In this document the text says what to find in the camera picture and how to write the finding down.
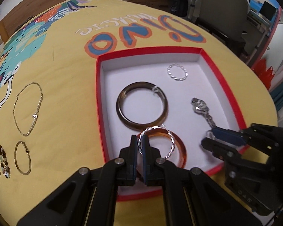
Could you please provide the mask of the twisted silver bangle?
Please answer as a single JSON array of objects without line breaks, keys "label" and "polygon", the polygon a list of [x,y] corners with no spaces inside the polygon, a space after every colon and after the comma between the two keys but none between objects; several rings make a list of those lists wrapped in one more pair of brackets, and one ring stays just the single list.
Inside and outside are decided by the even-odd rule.
[{"label": "twisted silver bangle", "polygon": [[168,152],[168,154],[165,156],[165,159],[168,159],[169,157],[171,157],[172,153],[175,150],[175,137],[173,135],[173,133],[171,131],[169,131],[164,124],[161,125],[153,125],[150,127],[145,128],[138,136],[137,138],[137,149],[139,151],[139,153],[142,155],[143,151],[142,151],[142,137],[145,136],[146,133],[150,132],[150,131],[158,131],[159,129],[162,129],[163,131],[167,132],[167,137],[170,138],[171,140],[171,147],[170,147],[170,151]]}]

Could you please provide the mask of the red white jewelry box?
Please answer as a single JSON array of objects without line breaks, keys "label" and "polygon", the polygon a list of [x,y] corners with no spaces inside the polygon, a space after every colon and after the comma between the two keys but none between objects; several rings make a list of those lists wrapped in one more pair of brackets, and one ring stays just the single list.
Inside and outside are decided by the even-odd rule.
[{"label": "red white jewelry box", "polygon": [[165,93],[169,111],[165,127],[184,143],[187,162],[209,175],[222,162],[201,146],[210,129],[206,120],[193,111],[191,101],[206,102],[218,127],[238,131],[246,123],[229,84],[216,63],[199,47],[145,47],[120,50],[98,57],[95,70],[98,126],[104,160],[116,158],[137,134],[125,126],[116,113],[119,93],[134,82],[149,82]]}]

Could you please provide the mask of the amber orange bangle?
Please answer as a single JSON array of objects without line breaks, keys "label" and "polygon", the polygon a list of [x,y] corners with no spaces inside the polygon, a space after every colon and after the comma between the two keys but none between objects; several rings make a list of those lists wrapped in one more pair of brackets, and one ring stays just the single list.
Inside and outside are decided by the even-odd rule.
[{"label": "amber orange bangle", "polygon": [[[155,136],[161,136],[161,137],[167,137],[167,132],[163,131],[162,129],[159,129],[158,131],[150,131],[148,133],[146,133],[146,135],[150,138],[150,137],[155,137]],[[184,168],[187,162],[187,151],[185,148],[185,145],[183,143],[183,141],[175,134],[173,133],[174,137],[175,137],[175,149],[178,149],[179,151],[179,161],[177,166],[179,168]]]}]

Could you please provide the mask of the red bag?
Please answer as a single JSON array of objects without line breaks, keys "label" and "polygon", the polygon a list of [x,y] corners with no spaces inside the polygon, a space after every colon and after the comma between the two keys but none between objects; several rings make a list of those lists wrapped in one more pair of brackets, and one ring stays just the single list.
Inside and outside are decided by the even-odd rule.
[{"label": "red bag", "polygon": [[266,58],[261,58],[257,63],[255,63],[252,67],[252,71],[261,80],[267,90],[269,90],[276,71],[272,66],[267,68]]}]

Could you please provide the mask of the dark brown bangle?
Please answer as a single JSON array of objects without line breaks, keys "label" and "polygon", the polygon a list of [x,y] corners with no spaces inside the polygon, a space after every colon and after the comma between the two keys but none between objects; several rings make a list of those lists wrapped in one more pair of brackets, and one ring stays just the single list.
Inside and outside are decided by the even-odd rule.
[{"label": "dark brown bangle", "polygon": [[132,130],[143,130],[163,123],[168,111],[165,93],[149,82],[129,84],[116,99],[116,113],[120,121]]}]

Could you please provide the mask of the thin gold bangle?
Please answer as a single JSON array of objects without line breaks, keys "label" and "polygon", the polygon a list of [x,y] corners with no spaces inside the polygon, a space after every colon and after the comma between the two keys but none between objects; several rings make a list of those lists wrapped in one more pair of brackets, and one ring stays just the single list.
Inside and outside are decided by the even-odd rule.
[{"label": "thin gold bangle", "polygon": [[[24,157],[26,157],[26,169],[24,168]],[[32,171],[32,160],[30,156],[30,150],[27,147],[27,144],[19,140],[14,148],[14,164],[20,174],[27,176]]]}]

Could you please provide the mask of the yellow dinosaur bedspread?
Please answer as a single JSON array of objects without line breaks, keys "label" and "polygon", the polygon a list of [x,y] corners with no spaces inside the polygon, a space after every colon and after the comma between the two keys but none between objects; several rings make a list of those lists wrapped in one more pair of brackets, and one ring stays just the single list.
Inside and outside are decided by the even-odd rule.
[{"label": "yellow dinosaur bedspread", "polygon": [[[216,63],[246,127],[277,125],[254,72],[217,38],[180,17],[122,0],[69,0],[40,13],[0,56],[0,219],[18,221],[81,167],[106,161],[98,126],[96,61],[145,47],[199,47]],[[22,140],[32,171],[14,164]]]}]

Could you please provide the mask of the desk with clutter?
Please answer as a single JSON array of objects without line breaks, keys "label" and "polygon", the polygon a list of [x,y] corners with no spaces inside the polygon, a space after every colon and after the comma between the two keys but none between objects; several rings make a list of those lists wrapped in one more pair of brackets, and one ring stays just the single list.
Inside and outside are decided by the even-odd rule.
[{"label": "desk with clutter", "polygon": [[[254,56],[256,56],[259,53],[260,47],[263,45],[263,42],[265,42],[265,38],[272,38],[275,30],[274,30],[274,20],[268,20],[267,17],[259,12],[259,10],[254,9],[251,7],[251,4],[258,4],[260,6],[263,6],[264,3],[270,4],[269,0],[247,0],[247,21],[251,22],[258,30],[259,33],[261,33],[261,37],[258,40],[257,44],[254,45],[254,48],[251,51],[251,54],[249,55],[249,58],[247,60],[247,63],[251,62],[254,59]],[[187,18],[191,21],[196,20],[196,12],[199,11],[200,6],[196,5],[196,0],[191,0],[190,8],[188,9]]]}]

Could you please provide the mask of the grey office chair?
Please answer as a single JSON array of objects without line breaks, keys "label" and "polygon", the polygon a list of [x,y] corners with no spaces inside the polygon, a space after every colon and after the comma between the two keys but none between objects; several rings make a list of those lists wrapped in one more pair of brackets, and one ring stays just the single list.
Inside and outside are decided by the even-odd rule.
[{"label": "grey office chair", "polygon": [[195,24],[217,35],[240,57],[245,47],[243,26],[248,14],[247,0],[201,0]]}]

